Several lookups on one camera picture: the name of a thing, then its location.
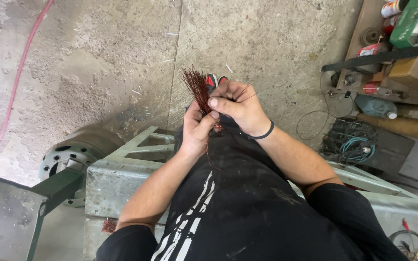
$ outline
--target black strap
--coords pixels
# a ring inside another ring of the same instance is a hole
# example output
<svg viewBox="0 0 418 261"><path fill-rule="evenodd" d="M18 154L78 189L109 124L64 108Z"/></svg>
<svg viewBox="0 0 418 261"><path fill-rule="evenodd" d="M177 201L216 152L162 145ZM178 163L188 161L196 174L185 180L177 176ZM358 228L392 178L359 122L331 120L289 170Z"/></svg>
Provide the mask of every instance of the black strap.
<svg viewBox="0 0 418 261"><path fill-rule="evenodd" d="M270 130L267 131L266 134L262 135L262 136L258 136L258 137L253 137L250 135L247 135L247 139L251 139L251 140L260 140L260 139L264 139L265 137L269 136L270 133L272 133L272 131L274 130L275 124L272 120L270 120Z"/></svg>

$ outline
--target red and black sneaker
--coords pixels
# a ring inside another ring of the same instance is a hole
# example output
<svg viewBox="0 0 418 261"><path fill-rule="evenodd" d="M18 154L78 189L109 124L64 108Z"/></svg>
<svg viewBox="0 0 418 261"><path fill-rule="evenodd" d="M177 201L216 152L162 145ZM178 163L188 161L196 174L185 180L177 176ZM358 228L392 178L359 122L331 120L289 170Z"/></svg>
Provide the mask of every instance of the red and black sneaker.
<svg viewBox="0 0 418 261"><path fill-rule="evenodd" d="M220 76L219 78L219 82L217 85L220 85L221 83L223 83L224 81L228 81L229 79L227 78L227 76Z"/></svg>
<svg viewBox="0 0 418 261"><path fill-rule="evenodd" d="M217 88L217 76L213 73L210 73L206 76L206 89L211 93L215 88Z"/></svg>

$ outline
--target man's right hand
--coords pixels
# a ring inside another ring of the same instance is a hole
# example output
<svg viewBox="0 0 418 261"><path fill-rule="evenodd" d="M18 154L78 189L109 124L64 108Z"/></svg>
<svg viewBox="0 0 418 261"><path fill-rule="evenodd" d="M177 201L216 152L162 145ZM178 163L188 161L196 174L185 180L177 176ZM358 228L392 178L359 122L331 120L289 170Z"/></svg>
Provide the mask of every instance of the man's right hand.
<svg viewBox="0 0 418 261"><path fill-rule="evenodd" d="M213 110L232 117L250 136L262 136L270 129L270 120L250 84L224 81L210 94L208 104Z"/></svg>

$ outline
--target stained concrete floor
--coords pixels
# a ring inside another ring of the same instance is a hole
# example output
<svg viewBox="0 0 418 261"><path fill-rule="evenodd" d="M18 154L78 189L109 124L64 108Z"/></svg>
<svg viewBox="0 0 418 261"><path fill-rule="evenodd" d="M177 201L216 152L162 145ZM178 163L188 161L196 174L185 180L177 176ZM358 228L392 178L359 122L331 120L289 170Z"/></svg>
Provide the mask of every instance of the stained concrete floor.
<svg viewBox="0 0 418 261"><path fill-rule="evenodd" d="M0 128L24 45L45 2L0 0ZM326 108L320 66L344 58L361 5L56 0L27 56L0 143L0 176L33 186L44 152L88 124L125 140L151 125L175 130L190 101L178 69L191 65L251 83L266 114L297 137L299 118ZM336 110L349 110L350 104L344 106ZM299 133L315 135L325 119L321 112L305 117ZM320 141L318 135L305 143L316 148Z"/></svg>

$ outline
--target green container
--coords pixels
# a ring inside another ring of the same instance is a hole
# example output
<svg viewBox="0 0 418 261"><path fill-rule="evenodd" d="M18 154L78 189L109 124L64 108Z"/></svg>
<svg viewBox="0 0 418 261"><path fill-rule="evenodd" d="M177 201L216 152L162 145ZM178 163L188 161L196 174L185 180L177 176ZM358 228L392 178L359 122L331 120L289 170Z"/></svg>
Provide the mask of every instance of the green container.
<svg viewBox="0 0 418 261"><path fill-rule="evenodd" d="M390 36L390 42L397 48L412 47L416 36L411 36L418 22L418 0L410 0L399 16L398 22Z"/></svg>

